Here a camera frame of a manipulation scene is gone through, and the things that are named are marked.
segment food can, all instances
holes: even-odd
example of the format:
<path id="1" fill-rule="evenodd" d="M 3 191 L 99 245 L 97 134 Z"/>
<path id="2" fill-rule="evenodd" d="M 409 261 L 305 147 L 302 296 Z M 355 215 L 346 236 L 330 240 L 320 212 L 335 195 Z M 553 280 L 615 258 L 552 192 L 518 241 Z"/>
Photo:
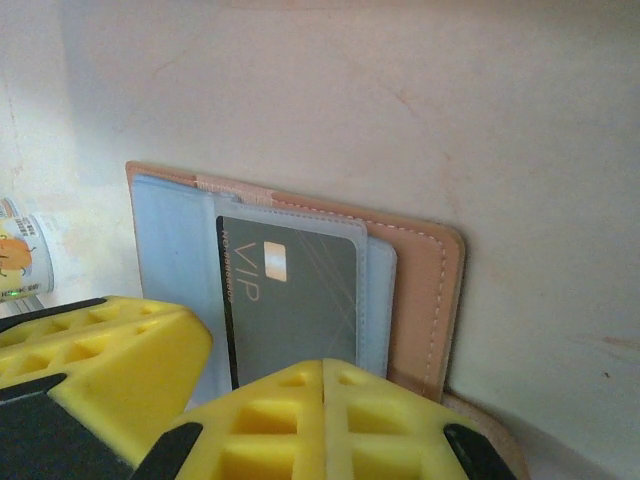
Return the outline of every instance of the food can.
<path id="1" fill-rule="evenodd" d="M 0 302 L 53 290 L 47 241 L 31 216 L 0 218 Z"/>
<path id="2" fill-rule="evenodd" d="M 0 198 L 0 220 L 3 218 L 19 217 L 20 212 L 13 200 L 10 198 Z"/>

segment yellow plastic object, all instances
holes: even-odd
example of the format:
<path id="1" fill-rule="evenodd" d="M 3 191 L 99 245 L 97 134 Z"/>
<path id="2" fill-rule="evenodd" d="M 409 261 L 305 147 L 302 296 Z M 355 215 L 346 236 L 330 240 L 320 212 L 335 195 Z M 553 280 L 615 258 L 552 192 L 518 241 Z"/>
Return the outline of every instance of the yellow plastic object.
<path id="1" fill-rule="evenodd" d="M 185 307 L 106 297 L 0 333 L 0 388 L 65 373 L 49 396 L 135 466 L 184 411 L 211 343 Z"/>
<path id="2" fill-rule="evenodd" d="M 188 412 L 172 428 L 187 423 L 204 428 L 167 479 L 467 480 L 443 428 L 474 429 L 338 360 L 294 365 Z"/>

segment white stitching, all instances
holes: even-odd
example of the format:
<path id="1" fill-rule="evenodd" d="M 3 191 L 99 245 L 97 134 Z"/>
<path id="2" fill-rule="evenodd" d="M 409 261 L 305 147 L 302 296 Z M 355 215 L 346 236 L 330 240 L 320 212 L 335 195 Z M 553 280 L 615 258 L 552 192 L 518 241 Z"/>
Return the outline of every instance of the white stitching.
<path id="1" fill-rule="evenodd" d="M 343 215 L 342 213 L 336 213 L 336 212 L 329 212 L 326 210 L 320 210 L 318 208 L 313 208 L 313 207 L 307 207 L 306 205 L 300 205 L 298 203 L 289 203 L 289 202 L 284 202 L 282 200 L 274 200 L 274 202 L 276 203 L 282 203 L 284 205 L 289 205 L 291 207 L 297 207 L 297 208 L 304 208 L 306 210 L 311 210 L 313 212 L 318 212 L 318 213 L 328 213 L 330 215 L 337 215 L 338 217 L 344 217 L 344 218 L 348 218 L 351 220 L 360 220 L 363 221 L 365 223 L 370 223 L 373 225 L 378 225 L 380 227 L 387 227 L 387 228 L 395 228 L 396 230 L 401 230 L 404 232 L 410 232 L 413 233 L 415 235 L 420 235 L 422 237 L 428 238 L 430 240 L 433 240 L 434 242 L 437 243 L 438 247 L 440 248 L 440 281 L 438 283 L 438 296 L 436 297 L 436 308 L 433 314 L 433 322 L 431 324 L 431 334 L 429 335 L 429 353 L 427 354 L 427 367 L 426 367 L 426 373 L 423 379 L 423 384 L 422 384 L 422 395 L 424 395 L 427 391 L 427 382 L 429 380 L 429 377 L 431 375 L 431 358 L 433 357 L 433 347 L 435 346 L 435 335 L 436 335 L 436 331 L 438 328 L 438 323 L 440 320 L 440 307 L 442 304 L 442 288 L 444 286 L 444 280 L 445 280 L 445 274 L 446 274 L 446 270 L 445 270 L 445 266 L 447 264 L 447 250 L 444 248 L 444 244 L 442 243 L 441 240 L 437 239 L 436 237 L 432 236 L 432 235 L 427 235 L 424 232 L 419 232 L 416 230 L 412 230 L 410 228 L 405 228 L 405 227 L 399 227 L 397 225 L 391 225 L 388 223 L 381 223 L 381 222 L 375 222 L 373 220 L 367 220 L 367 219 L 363 219 L 363 218 L 358 218 L 358 217 L 354 217 L 352 215 Z"/>

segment orange cartoon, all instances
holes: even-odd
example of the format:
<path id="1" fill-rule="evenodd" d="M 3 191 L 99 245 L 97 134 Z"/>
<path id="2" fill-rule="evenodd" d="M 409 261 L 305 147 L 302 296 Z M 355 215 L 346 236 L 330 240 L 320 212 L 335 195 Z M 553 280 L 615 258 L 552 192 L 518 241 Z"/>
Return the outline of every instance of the orange cartoon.
<path id="1" fill-rule="evenodd" d="M 0 275 L 6 277 L 2 270 L 22 270 L 22 275 L 27 273 L 26 268 L 31 265 L 31 252 L 29 245 L 24 240 L 8 238 L 0 235 Z"/>

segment white wall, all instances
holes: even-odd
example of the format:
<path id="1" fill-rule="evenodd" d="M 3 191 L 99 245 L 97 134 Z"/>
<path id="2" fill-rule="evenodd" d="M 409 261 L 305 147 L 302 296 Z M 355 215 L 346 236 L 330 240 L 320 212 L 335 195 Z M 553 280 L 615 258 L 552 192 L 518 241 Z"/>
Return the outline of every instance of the white wall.
<path id="1" fill-rule="evenodd" d="M 0 194 L 71 215 L 67 296 L 139 293 L 128 159 L 456 226 L 452 388 L 639 477 L 638 2 L 340 4 L 0 2 Z"/>

